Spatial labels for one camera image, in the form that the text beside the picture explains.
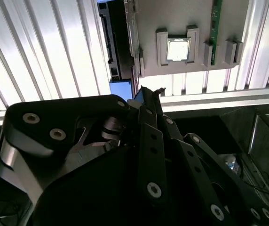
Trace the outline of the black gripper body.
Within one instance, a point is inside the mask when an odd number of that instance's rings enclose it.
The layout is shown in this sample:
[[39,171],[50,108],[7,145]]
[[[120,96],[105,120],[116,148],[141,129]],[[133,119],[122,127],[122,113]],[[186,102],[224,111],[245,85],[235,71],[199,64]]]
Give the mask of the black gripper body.
[[143,182],[164,166],[162,148],[122,147],[52,183],[39,198],[35,226],[202,226],[205,216],[190,191],[180,195],[172,177],[156,199]]

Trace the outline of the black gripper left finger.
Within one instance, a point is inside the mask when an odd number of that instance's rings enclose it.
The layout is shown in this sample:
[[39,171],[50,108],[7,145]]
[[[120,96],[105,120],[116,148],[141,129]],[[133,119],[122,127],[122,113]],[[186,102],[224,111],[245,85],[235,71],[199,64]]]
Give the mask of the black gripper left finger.
[[[163,89],[142,87],[135,99],[117,95],[18,103],[5,113],[0,160],[5,179],[23,189],[35,207],[55,181],[122,147],[162,148],[157,100]],[[166,163],[144,173],[148,193],[167,188]]]

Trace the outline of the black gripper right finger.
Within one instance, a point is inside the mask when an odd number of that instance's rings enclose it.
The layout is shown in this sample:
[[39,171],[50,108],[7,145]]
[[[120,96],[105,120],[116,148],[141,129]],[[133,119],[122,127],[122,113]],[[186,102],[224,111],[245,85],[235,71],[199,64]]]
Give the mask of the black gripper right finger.
[[198,136],[182,137],[157,100],[168,152],[178,174],[178,198],[191,226],[269,226],[269,206]]

